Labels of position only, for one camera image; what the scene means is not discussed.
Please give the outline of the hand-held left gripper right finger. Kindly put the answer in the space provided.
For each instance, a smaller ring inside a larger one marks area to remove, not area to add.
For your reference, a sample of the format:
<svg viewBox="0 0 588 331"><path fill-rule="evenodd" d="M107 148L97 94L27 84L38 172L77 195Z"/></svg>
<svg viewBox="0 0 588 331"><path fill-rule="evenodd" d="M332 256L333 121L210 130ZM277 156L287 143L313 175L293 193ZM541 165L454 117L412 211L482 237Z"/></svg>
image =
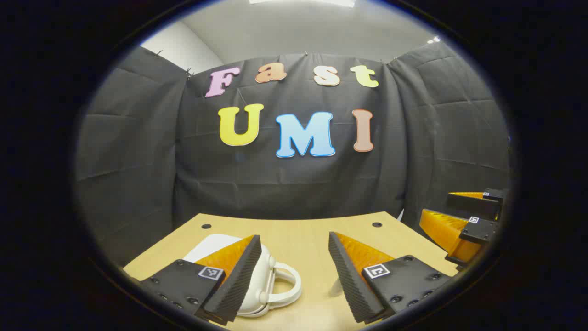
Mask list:
<svg viewBox="0 0 588 331"><path fill-rule="evenodd" d="M357 323L400 314L450 280L413 255L392 257L336 231L329 233L329 253Z"/></svg>

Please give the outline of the white suitcase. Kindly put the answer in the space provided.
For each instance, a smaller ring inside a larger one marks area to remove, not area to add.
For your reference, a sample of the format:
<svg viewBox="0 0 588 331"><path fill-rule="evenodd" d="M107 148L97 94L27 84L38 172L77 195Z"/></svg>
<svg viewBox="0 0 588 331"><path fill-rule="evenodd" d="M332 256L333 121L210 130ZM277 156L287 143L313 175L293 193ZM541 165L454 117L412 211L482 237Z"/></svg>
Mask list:
<svg viewBox="0 0 588 331"><path fill-rule="evenodd" d="M241 238L226 234L211 234L184 256L185 260L197 262L201 258L237 243ZM270 310L288 306L302 295L302 278L291 266L277 262L264 246L253 270L248 291L237 315L244 318L258 318ZM293 287L286 292L273 293L277 280L287 281Z"/></svg>

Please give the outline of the black backdrop cloth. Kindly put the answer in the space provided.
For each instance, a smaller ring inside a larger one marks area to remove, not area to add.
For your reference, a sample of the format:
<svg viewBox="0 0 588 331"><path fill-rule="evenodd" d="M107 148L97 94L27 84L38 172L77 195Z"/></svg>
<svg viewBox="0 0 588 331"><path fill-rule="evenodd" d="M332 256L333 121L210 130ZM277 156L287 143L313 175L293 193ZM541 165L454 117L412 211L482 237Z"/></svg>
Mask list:
<svg viewBox="0 0 588 331"><path fill-rule="evenodd" d="M216 70L237 68L220 96ZM404 213L509 185L508 124L445 44L381 63L252 58L192 77L144 48L106 77L80 121L76 190L104 254L124 266L205 213L319 219Z"/></svg>

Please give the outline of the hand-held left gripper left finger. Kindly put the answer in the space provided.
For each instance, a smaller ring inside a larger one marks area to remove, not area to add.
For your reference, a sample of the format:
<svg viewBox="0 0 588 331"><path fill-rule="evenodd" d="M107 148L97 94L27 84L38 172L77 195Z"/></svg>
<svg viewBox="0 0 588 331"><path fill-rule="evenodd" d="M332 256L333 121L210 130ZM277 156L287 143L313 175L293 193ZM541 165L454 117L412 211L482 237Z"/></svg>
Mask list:
<svg viewBox="0 0 588 331"><path fill-rule="evenodd" d="M176 259L138 284L182 316L227 325L237 316L261 253L259 235L250 235L196 262Z"/></svg>

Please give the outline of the ceiling light panel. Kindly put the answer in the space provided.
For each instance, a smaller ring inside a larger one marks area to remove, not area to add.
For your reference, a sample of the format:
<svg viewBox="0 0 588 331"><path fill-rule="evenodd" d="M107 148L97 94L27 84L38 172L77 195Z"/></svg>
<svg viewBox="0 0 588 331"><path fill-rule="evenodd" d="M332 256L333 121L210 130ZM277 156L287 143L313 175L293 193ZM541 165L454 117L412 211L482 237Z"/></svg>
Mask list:
<svg viewBox="0 0 588 331"><path fill-rule="evenodd" d="M321 3L330 6L340 6L344 8L354 8L356 0L248 0L250 4L262 3Z"/></svg>

